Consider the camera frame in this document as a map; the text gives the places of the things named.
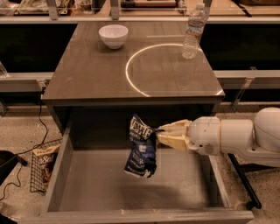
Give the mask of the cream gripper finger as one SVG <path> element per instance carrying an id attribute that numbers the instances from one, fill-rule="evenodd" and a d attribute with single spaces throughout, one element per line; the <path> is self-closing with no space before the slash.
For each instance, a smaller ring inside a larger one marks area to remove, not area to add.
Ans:
<path id="1" fill-rule="evenodd" d="M 162 125 L 159 127 L 159 129 L 166 135 L 183 135 L 188 131 L 188 128 L 191 123 L 192 121 L 184 119 L 168 123 L 166 125 Z"/>
<path id="2" fill-rule="evenodd" d="M 188 151 L 192 145 L 190 138 L 185 134 L 181 136 L 157 134 L 157 140 L 161 144 L 170 146 L 171 148 L 178 151 Z"/>

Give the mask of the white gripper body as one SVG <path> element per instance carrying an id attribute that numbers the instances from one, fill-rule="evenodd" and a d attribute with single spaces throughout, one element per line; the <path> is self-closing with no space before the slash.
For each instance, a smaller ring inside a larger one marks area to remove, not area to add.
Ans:
<path id="1" fill-rule="evenodd" d="M 202 116 L 189 125 L 187 135 L 190 138 L 190 150 L 200 155 L 218 155 L 220 153 L 221 121 L 216 116 Z"/>

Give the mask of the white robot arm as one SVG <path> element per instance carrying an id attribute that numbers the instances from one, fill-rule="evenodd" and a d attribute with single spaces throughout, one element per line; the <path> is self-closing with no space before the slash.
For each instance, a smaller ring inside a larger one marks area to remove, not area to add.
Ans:
<path id="1" fill-rule="evenodd" d="M 263 108 L 253 120 L 202 116 L 159 128 L 161 144 L 200 155 L 234 154 L 246 162 L 280 166 L 280 108 Z"/>

